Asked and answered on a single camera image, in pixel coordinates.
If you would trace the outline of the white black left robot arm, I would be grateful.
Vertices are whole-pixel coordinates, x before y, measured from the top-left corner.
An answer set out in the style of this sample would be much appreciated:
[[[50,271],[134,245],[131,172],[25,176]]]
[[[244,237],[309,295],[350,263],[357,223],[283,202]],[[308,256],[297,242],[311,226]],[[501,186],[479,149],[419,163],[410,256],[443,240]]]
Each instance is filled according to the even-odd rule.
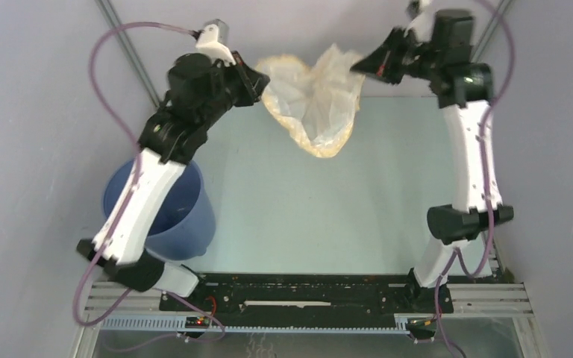
[[[234,107],[260,101],[270,77],[248,66],[238,52],[233,63],[192,53],[167,73],[169,89],[137,140],[139,152],[110,217],[76,251],[116,283],[137,292],[157,289],[177,295],[187,310],[198,310],[206,291],[191,270],[151,255],[149,228],[175,181],[181,177],[207,132]]]

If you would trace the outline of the translucent yellowish trash bag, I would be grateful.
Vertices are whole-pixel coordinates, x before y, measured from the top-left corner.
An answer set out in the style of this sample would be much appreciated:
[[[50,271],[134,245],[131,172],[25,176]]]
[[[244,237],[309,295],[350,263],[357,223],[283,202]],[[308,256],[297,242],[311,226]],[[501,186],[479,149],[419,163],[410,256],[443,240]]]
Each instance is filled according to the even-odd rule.
[[[351,67],[363,58],[333,44],[312,66],[291,54],[265,57],[256,65],[270,77],[263,105],[308,154],[335,157],[352,135],[365,76]]]

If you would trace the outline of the blue plastic trash bin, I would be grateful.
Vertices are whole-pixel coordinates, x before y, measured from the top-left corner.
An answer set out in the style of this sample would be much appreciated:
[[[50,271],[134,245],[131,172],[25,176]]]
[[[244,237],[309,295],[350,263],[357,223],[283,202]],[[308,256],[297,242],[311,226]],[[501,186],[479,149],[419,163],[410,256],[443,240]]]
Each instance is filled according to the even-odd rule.
[[[165,260],[200,257],[216,232],[216,219],[198,164],[191,161],[154,218],[145,249]]]

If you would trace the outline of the left corner aluminium post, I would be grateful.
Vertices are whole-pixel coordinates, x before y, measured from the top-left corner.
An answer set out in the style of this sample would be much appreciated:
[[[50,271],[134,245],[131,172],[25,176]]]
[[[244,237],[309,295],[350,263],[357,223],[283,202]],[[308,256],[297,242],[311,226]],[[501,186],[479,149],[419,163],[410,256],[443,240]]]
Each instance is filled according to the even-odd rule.
[[[95,0],[94,2],[97,4],[100,13],[102,14],[109,28],[116,28],[124,24],[124,22],[120,19],[116,8],[113,6],[112,1]],[[155,107],[157,107],[160,103],[160,96],[158,95],[154,83],[148,75],[143,62],[141,61],[141,58],[138,55],[136,48],[134,47],[130,35],[127,31],[122,31],[116,35],[116,40],[122,50],[122,53],[128,61],[128,64],[130,65],[131,69],[145,90],[149,101]]]

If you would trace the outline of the corner aluminium post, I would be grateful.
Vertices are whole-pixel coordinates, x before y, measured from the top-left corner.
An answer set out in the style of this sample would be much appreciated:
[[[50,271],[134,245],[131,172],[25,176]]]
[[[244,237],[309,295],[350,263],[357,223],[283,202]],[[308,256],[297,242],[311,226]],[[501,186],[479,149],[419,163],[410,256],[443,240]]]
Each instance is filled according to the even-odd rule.
[[[94,2],[97,4],[100,13],[102,14],[109,28],[116,28],[124,24],[124,22],[120,19],[116,8],[113,6],[112,1],[95,0]],[[134,47],[130,35],[127,31],[122,31],[116,35],[116,40],[122,50],[122,53],[128,61],[128,64],[130,65],[131,69],[145,90],[149,101],[155,107],[157,107],[160,103],[160,96],[158,95],[154,83],[148,75],[143,62],[141,61],[141,58],[138,55],[136,48]]]
[[[479,62],[486,50],[489,48],[493,37],[498,32],[498,29],[501,27],[500,21],[498,16],[505,16],[508,10],[511,7],[513,1],[511,0],[500,0],[500,1],[486,1],[486,3],[490,6],[488,10],[490,18],[485,26],[480,38],[475,46],[475,49],[472,53],[472,60],[474,62]]]

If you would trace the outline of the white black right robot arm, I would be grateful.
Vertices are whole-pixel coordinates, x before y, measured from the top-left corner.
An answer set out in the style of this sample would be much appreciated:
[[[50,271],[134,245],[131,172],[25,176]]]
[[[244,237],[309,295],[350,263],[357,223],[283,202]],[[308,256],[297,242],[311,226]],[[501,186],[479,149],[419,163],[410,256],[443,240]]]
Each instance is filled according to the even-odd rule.
[[[475,20],[466,9],[418,15],[407,28],[395,27],[351,71],[385,84],[405,77],[427,81],[436,96],[452,147],[456,186],[450,204],[431,207],[431,240],[410,271],[404,302],[426,310],[445,290],[448,271],[460,252],[482,233],[514,217],[502,201],[492,153],[492,70],[472,61]]]

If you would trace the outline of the right corner aluminium post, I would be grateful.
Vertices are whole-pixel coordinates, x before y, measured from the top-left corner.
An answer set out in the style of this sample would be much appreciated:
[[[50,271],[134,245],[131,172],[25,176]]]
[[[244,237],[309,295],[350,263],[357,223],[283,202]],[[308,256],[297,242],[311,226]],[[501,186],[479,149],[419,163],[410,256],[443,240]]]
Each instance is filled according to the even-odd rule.
[[[498,16],[505,16],[508,10],[511,7],[513,1],[511,0],[500,0],[500,1],[486,1],[486,3],[490,6],[488,10],[490,18],[485,26],[480,38],[475,46],[475,49],[472,53],[472,60],[474,62],[479,62],[486,50],[489,48],[493,37],[498,32],[498,29],[501,27],[500,21]]]

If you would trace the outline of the aluminium frame rail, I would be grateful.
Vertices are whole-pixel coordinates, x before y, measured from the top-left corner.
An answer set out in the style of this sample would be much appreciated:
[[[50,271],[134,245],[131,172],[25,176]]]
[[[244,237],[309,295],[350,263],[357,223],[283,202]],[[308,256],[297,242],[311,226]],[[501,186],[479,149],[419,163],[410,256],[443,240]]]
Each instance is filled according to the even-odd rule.
[[[458,318],[524,318],[533,308],[522,283],[450,284],[451,301]]]

